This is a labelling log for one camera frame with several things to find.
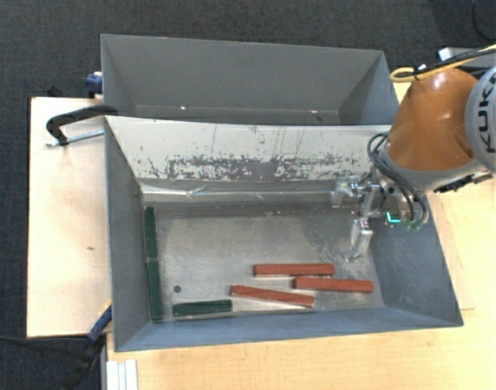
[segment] black carpet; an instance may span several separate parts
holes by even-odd
[[[0,335],[26,328],[27,100],[87,97],[101,33],[379,49],[390,69],[496,39],[496,0],[0,0]],[[0,389],[54,389],[80,339],[0,339]],[[80,389],[98,388],[97,368]]]

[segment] wooden block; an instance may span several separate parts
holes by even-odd
[[[236,297],[247,297],[261,299],[263,301],[279,301],[292,305],[313,306],[314,297],[293,292],[281,292],[279,290],[252,288],[234,284],[231,286],[230,294]]]
[[[326,290],[330,292],[370,293],[374,290],[371,280],[326,279],[322,277],[297,277],[293,281],[295,289]]]
[[[255,276],[300,276],[333,275],[334,265],[330,263],[295,263],[295,264],[256,264]]]
[[[231,302],[231,299],[178,303],[177,305],[172,306],[172,311],[176,317],[221,314],[224,312],[231,312],[232,310],[233,303]]]

